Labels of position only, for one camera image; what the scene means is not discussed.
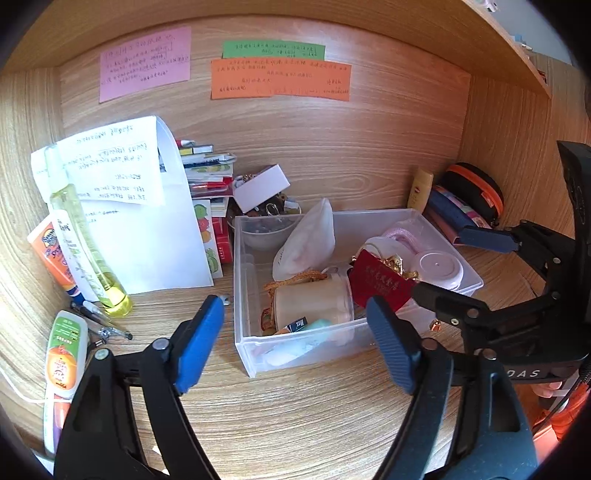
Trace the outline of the person right hand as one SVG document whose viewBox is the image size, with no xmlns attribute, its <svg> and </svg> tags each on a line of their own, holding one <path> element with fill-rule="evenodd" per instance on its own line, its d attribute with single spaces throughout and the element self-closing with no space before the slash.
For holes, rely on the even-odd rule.
<svg viewBox="0 0 591 480">
<path fill-rule="evenodd" d="M 551 383 L 532 384 L 531 388 L 538 397 L 548 399 L 553 397 L 561 397 L 562 385 L 563 383 L 558 381 Z"/>
</svg>

